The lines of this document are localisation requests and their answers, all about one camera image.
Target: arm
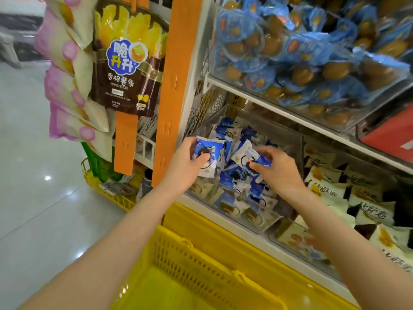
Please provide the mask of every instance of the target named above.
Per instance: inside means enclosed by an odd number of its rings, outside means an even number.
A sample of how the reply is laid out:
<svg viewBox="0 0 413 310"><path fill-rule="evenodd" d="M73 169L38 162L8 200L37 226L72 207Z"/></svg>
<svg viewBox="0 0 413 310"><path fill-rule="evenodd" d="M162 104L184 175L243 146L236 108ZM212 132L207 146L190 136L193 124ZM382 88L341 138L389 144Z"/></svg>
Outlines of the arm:
<svg viewBox="0 0 413 310"><path fill-rule="evenodd" d="M364 310L411 309L411 275L308 190L293 158L274 147L264 147L259 152L269 156L273 164L267 169L253 163L251 168L301 214L360 307Z"/></svg>
<svg viewBox="0 0 413 310"><path fill-rule="evenodd" d="M55 276L19 310L109 308L163 214L192 185L199 169L209 159L207 154L190 160L194 141L195 137L183 141L162 182L109 234Z"/></svg>

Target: person's right hand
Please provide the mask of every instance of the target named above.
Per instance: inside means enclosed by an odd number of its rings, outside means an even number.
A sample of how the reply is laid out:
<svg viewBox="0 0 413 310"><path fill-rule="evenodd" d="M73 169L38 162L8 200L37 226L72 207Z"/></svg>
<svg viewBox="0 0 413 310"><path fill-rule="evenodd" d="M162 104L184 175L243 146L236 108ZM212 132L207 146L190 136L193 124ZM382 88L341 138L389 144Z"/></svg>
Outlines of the person's right hand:
<svg viewBox="0 0 413 310"><path fill-rule="evenodd" d="M306 189L292 157L273 146L262 147L257 152L270 158L272 165L268 168L258 163L250 163L251 168L260 173L283 199L289 199L289 195L297 189Z"/></svg>

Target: glossy white floor tile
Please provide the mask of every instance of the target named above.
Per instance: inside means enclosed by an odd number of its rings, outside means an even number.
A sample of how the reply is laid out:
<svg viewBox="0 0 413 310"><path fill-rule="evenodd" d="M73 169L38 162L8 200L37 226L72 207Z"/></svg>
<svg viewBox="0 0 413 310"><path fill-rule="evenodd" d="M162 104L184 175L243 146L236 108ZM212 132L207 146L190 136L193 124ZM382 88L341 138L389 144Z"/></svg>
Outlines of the glossy white floor tile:
<svg viewBox="0 0 413 310"><path fill-rule="evenodd" d="M80 143L49 138L48 65L0 63L0 309L13 310L125 212L84 182Z"/></svg>
<svg viewBox="0 0 413 310"><path fill-rule="evenodd" d="M0 309L13 310L125 215L84 185L0 240Z"/></svg>

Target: yellow wire basket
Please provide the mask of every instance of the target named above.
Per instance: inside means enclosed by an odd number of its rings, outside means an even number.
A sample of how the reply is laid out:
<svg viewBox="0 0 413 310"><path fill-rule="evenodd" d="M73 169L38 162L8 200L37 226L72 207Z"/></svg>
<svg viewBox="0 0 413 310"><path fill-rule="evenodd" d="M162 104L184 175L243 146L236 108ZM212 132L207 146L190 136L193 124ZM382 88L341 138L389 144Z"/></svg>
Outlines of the yellow wire basket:
<svg viewBox="0 0 413 310"><path fill-rule="evenodd" d="M98 177L94 177L92 170L91 169L86 169L85 162L88 159L86 158L81 162L82 168L83 168L83 176L85 178L86 183L95 191L100 193L101 195L105 196L109 200L111 200L113 203L124 209L125 211L130 211L134 206L135 206L135 201L132 199L129 199L125 196L112 196L106 192L103 191L99 187L101 181L99 180Z"/></svg>
<svg viewBox="0 0 413 310"><path fill-rule="evenodd" d="M243 273L229 270L192 243L158 226L111 310L287 310Z"/></svg>

